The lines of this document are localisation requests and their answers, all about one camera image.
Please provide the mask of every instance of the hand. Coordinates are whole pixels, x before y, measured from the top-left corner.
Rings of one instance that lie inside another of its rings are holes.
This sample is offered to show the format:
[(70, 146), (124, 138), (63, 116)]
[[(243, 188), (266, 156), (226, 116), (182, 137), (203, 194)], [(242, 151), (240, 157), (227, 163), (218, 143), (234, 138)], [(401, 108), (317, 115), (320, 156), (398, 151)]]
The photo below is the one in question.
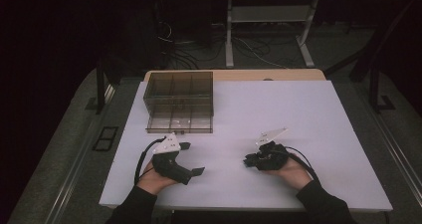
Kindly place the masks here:
[(291, 158), (289, 158), (287, 163), (279, 170), (263, 172), (282, 177), (290, 186), (297, 190), (301, 190), (312, 181), (307, 171)]
[(152, 166), (152, 162), (149, 161), (145, 169), (143, 169), (143, 174), (139, 178), (136, 186), (142, 188), (143, 190), (157, 195), (162, 189), (167, 186), (176, 184), (177, 182), (168, 177), (161, 176), (158, 172), (155, 171)]

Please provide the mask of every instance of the white tabletop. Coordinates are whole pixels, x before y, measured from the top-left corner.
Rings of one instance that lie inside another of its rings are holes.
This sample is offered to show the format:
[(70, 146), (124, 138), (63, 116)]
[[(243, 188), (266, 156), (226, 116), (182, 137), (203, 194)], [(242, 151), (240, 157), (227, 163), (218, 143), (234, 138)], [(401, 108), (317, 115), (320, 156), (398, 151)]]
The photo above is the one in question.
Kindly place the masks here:
[[(133, 185), (140, 154), (163, 134), (146, 133), (143, 102), (137, 91), (100, 205), (114, 207)], [(359, 211), (391, 210), (363, 149), (329, 81), (214, 82), (214, 132), (178, 135), (191, 147), (176, 161), (187, 168), (205, 166), (188, 185), (162, 191), (159, 207), (194, 210), (302, 210), (296, 191), (280, 178), (243, 164), (257, 152), (260, 133), (287, 127), (275, 142), (301, 151), (330, 194)], [(143, 167), (152, 156), (145, 159)]]

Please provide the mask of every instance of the wrist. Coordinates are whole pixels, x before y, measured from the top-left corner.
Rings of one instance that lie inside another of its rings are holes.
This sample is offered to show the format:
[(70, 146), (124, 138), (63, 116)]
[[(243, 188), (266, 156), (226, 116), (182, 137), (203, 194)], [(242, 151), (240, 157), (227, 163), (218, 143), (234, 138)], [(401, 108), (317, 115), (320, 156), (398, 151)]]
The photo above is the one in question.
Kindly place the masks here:
[(282, 177), (282, 179), (284, 179), (291, 187), (298, 191), (300, 191), (312, 181), (308, 173), (305, 171), (299, 171), (296, 173), (283, 173), (280, 175), (280, 177)]
[(151, 182), (148, 180), (140, 179), (137, 184), (137, 187), (149, 192), (152, 195), (158, 195), (158, 193), (164, 189), (161, 185), (157, 185), (157, 182)]

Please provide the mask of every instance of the transparent storage box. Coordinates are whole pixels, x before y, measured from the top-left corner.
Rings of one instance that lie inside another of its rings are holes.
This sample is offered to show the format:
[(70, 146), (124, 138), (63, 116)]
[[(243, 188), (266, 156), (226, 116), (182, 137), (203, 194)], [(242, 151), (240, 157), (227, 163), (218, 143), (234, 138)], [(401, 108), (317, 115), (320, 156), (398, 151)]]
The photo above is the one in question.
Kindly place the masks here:
[(212, 72), (152, 73), (143, 96), (149, 133), (212, 133)]

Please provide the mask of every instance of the black sleeve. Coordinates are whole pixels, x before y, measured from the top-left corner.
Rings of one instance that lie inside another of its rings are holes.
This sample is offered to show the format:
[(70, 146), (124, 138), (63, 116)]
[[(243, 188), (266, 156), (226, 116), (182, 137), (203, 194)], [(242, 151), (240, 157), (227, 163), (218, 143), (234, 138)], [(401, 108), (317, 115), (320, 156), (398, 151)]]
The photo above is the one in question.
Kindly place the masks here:
[(106, 224), (149, 224), (156, 200), (157, 196), (133, 186), (123, 203), (112, 211)]
[(297, 195), (307, 209), (312, 223), (355, 224), (347, 204), (329, 195), (319, 184), (311, 181)]

